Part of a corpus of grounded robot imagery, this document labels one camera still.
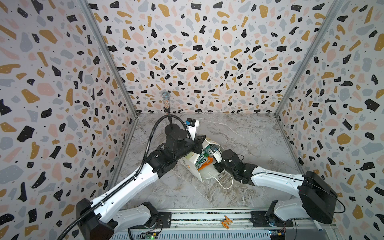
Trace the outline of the white paper bag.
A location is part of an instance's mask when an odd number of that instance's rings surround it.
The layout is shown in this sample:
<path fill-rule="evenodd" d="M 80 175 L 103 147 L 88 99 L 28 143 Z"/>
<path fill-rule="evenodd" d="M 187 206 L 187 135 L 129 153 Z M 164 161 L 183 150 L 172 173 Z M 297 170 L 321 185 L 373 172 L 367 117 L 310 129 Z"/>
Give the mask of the white paper bag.
<path fill-rule="evenodd" d="M 194 152 L 189 153 L 180 161 L 200 182 L 204 183 L 208 180 L 215 180 L 221 188 L 229 190 L 234 184 L 233 177 L 226 170 L 218 171 L 215 164 L 220 164 L 222 161 L 221 146 L 211 139 L 206 139 L 203 142 L 203 150 L 200 154 Z M 231 185 L 224 187 L 219 181 L 219 175 L 226 173 L 231 178 Z"/>

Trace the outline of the green Fox's candy bag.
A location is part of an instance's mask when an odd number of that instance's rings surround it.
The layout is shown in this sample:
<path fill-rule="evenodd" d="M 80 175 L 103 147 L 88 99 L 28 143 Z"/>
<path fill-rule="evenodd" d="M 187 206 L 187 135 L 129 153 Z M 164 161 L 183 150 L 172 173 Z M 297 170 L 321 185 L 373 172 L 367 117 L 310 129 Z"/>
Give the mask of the green Fox's candy bag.
<path fill-rule="evenodd" d="M 210 156 L 210 155 L 209 155 L 208 153 L 202 153 L 202 154 L 200 154 L 199 157 L 198 157 L 198 159 L 197 159 L 197 161 L 195 162 L 195 167 L 196 167 L 196 169 L 197 169 L 197 167 L 198 167 L 200 164 L 202 164 L 202 163 L 206 160 L 206 158 L 209 157 L 209 156 Z"/>

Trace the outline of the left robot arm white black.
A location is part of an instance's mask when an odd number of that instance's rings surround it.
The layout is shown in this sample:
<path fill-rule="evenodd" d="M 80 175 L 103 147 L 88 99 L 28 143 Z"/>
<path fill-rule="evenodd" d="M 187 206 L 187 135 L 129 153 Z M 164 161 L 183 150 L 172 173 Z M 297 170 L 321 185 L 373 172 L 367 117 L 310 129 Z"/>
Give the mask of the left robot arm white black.
<path fill-rule="evenodd" d="M 78 227 L 86 240 L 109 240 L 115 232 L 132 227 L 153 228 L 158 223 L 158 210 L 145 202 L 129 210 L 123 210 L 135 195 L 172 170 L 178 160 L 190 153 L 201 154 L 205 135 L 193 139 L 182 129 L 173 130 L 166 142 L 144 159 L 141 169 L 135 170 L 110 191 L 91 201 L 81 200 L 76 205 Z"/>

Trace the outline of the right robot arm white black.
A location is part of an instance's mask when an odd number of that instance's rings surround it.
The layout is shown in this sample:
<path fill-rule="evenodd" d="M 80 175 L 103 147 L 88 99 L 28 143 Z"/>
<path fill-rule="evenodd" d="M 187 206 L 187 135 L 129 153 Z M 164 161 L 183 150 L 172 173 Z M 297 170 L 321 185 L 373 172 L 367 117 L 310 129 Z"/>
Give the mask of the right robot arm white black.
<path fill-rule="evenodd" d="M 243 163 L 232 150 L 216 151 L 215 169 L 226 171 L 244 185 L 267 187 L 288 193 L 293 199 L 273 201 L 266 213 L 267 222 L 311 218 L 322 224 L 331 224 L 338 201 L 336 192 L 316 173 L 286 174 L 267 170 L 257 165 Z"/>

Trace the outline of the orange Fox's candy bag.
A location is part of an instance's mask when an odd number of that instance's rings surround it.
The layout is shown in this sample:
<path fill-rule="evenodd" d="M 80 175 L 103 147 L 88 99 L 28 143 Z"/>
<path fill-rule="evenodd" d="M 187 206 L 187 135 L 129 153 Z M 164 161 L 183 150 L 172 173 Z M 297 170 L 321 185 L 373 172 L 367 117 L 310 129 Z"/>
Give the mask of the orange Fox's candy bag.
<path fill-rule="evenodd" d="M 214 159 L 212 157 L 207 157 L 206 160 L 200 164 L 198 167 L 197 167 L 197 170 L 198 171 L 201 171 L 203 170 L 204 168 L 206 168 L 207 166 L 209 166 L 210 164 L 212 164 L 214 161 Z"/>

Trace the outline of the microphone on black stand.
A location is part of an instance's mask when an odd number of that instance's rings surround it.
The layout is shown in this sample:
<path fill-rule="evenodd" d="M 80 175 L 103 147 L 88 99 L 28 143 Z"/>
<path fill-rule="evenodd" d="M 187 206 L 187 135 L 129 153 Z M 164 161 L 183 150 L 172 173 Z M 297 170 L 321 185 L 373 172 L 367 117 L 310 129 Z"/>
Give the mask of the microphone on black stand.
<path fill-rule="evenodd" d="M 162 93 L 162 98 L 163 98 L 163 110 L 167 115 L 171 114 L 171 103 L 170 103 L 170 98 L 171 94 L 168 91 L 165 91 Z M 177 124 L 174 124 L 172 122 L 172 117 L 168 117 L 169 124 L 165 127 L 165 134 L 168 135 L 170 134 L 174 129 L 180 129 L 180 127 Z"/>

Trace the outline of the orange plastic clip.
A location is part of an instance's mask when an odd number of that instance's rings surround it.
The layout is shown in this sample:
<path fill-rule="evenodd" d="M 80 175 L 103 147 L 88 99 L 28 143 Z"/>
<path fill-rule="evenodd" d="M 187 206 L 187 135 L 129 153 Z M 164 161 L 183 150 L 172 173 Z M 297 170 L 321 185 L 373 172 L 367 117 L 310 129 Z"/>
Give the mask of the orange plastic clip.
<path fill-rule="evenodd" d="M 230 218 L 228 218 L 227 216 L 225 216 L 225 219 L 221 221 L 222 226 L 227 230 L 230 228 L 230 225 L 232 223 L 233 223 L 233 221 Z"/>

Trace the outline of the right circuit board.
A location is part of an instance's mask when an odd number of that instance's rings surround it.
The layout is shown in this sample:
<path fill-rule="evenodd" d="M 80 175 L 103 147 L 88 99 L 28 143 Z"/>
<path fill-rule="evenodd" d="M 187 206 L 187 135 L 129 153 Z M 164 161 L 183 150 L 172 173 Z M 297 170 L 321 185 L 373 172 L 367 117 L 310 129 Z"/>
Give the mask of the right circuit board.
<path fill-rule="evenodd" d="M 286 233 L 284 230 L 269 230 L 269 237 L 271 240 L 285 240 Z"/>

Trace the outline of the circuit board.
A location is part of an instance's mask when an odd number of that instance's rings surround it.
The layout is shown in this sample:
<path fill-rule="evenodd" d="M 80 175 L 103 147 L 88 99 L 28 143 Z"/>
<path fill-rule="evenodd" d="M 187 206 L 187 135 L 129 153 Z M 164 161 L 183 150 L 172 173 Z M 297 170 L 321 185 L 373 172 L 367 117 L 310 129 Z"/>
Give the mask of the circuit board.
<path fill-rule="evenodd" d="M 142 232 L 138 234 L 138 240 L 157 240 L 159 237 L 159 232 Z"/>
<path fill-rule="evenodd" d="M 271 240 L 285 240 L 286 233 L 284 230 L 269 230 L 269 237 Z"/>

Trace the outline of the left circuit board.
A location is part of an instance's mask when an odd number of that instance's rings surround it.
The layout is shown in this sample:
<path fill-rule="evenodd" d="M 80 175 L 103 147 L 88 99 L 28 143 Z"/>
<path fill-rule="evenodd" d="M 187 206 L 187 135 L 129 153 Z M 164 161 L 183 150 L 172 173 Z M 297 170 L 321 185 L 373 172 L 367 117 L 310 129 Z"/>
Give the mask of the left circuit board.
<path fill-rule="evenodd" d="M 142 232 L 138 234 L 138 240 L 157 240 L 159 237 L 159 232 Z"/>

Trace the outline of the blue white marker pen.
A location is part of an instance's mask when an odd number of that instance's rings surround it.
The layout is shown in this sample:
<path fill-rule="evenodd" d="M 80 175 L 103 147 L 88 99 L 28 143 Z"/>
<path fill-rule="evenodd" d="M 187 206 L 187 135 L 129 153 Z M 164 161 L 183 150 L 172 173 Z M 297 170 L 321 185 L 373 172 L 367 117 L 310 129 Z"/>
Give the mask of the blue white marker pen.
<path fill-rule="evenodd" d="M 318 231 L 323 231 L 323 227 L 318 221 L 313 220 L 313 222 L 314 222 L 316 228 L 318 229 Z"/>

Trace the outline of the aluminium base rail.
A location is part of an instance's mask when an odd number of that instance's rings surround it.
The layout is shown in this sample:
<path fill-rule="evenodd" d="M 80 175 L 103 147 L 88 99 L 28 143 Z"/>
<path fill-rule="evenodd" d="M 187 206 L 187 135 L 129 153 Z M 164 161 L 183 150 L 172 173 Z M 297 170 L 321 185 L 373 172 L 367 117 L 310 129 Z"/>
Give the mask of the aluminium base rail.
<path fill-rule="evenodd" d="M 284 230 L 286 240 L 340 240 L 336 225 L 324 225 L 318 231 L 312 219 L 295 219 L 275 226 L 263 224 L 265 209 L 160 210 L 155 228 L 134 227 L 120 230 L 114 240 L 137 240 L 142 232 L 159 232 L 158 240 L 270 240 L 269 230 Z M 233 223 L 225 229 L 225 216 Z"/>

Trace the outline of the left aluminium corner post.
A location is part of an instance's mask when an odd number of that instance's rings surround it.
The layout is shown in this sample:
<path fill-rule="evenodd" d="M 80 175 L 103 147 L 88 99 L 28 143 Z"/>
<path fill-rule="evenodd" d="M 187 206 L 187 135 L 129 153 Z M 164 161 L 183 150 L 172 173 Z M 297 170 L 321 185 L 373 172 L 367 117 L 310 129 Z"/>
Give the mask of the left aluminium corner post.
<path fill-rule="evenodd" d="M 94 16 L 94 13 L 92 12 L 88 1 L 78 1 L 79 8 L 82 10 L 83 14 L 85 15 L 85 19 L 87 20 L 90 29 L 92 30 L 95 40 L 98 43 L 100 50 L 102 54 L 104 55 L 106 62 L 108 66 L 110 67 L 113 76 L 119 86 L 119 89 L 122 92 L 123 97 L 125 98 L 125 101 L 127 103 L 127 109 L 129 109 L 129 112 L 132 114 L 133 119 L 136 119 L 138 117 L 137 112 L 134 108 L 134 105 L 131 101 L 130 95 L 126 89 L 126 86 L 124 82 L 122 81 L 122 77 L 119 74 L 118 68 L 115 64 L 115 61 L 113 59 L 113 56 L 111 55 L 111 52 L 109 51 L 108 44 L 105 42 L 103 33 L 99 28 L 99 25 L 97 23 L 97 20 Z"/>

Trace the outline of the aluminium corner post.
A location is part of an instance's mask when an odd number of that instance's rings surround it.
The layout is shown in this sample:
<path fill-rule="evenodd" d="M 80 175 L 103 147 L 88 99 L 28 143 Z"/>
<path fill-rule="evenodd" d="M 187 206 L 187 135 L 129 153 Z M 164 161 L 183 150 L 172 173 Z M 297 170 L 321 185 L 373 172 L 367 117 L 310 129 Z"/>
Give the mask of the aluminium corner post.
<path fill-rule="evenodd" d="M 138 117 L 137 112 L 134 108 L 134 105 L 131 101 L 130 95 L 126 89 L 126 86 L 124 82 L 122 81 L 122 77 L 119 74 L 118 68 L 115 64 L 115 61 L 113 59 L 113 56 L 111 55 L 111 52 L 109 51 L 108 44 L 105 42 L 103 33 L 99 28 L 99 25 L 97 23 L 97 20 L 94 16 L 94 13 L 92 12 L 88 1 L 78 1 L 79 8 L 82 10 L 83 14 L 85 15 L 85 19 L 87 20 L 90 29 L 92 30 L 95 40 L 98 43 L 100 50 L 102 54 L 104 55 L 106 62 L 108 66 L 110 67 L 113 76 L 119 86 L 119 89 L 122 92 L 123 97 L 125 98 L 125 101 L 127 103 L 127 109 L 129 109 L 129 112 L 132 114 L 133 119 L 136 119 Z"/>
<path fill-rule="evenodd" d="M 320 43 L 322 42 L 322 39 L 326 32 L 328 31 L 329 27 L 331 26 L 331 23 L 335 19 L 337 13 L 341 9 L 343 5 L 342 0 L 334 0 L 332 2 L 332 5 L 330 6 L 329 11 L 327 12 L 326 18 L 324 19 L 318 33 L 316 34 L 313 42 L 311 43 L 310 47 L 308 48 L 308 51 L 303 58 L 302 62 L 300 63 L 298 70 L 296 71 L 293 80 L 287 87 L 287 90 L 279 103 L 276 112 L 274 113 L 274 117 L 278 119 L 278 116 L 283 111 L 284 105 L 289 100 L 290 94 L 294 91 L 295 86 L 299 82 L 301 76 L 303 75 L 307 65 L 310 63 L 311 59 L 314 57 L 315 53 L 317 52 L 317 48 L 319 47 Z"/>

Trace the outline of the right aluminium corner post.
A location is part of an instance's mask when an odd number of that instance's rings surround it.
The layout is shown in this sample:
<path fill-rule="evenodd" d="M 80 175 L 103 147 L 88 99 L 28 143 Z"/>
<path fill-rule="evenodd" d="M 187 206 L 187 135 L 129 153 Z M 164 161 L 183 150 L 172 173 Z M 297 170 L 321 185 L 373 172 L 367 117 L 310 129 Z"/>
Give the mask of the right aluminium corner post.
<path fill-rule="evenodd" d="M 289 100 L 290 94 L 294 91 L 295 86 L 299 82 L 301 76 L 303 75 L 307 65 L 310 63 L 311 59 L 314 57 L 315 53 L 317 52 L 317 48 L 319 47 L 320 43 L 322 42 L 322 39 L 326 32 L 328 31 L 329 27 L 331 26 L 331 23 L 335 19 L 337 13 L 341 9 L 343 5 L 342 0 L 334 0 L 332 2 L 332 5 L 330 6 L 329 11 L 327 12 L 326 18 L 324 19 L 318 33 L 316 34 L 313 42 L 311 43 L 310 47 L 308 48 L 308 51 L 303 58 L 302 62 L 300 63 L 298 70 L 296 71 L 293 80 L 287 87 L 287 90 L 279 103 L 276 112 L 274 113 L 274 117 L 278 119 L 278 116 L 283 111 L 284 105 Z"/>

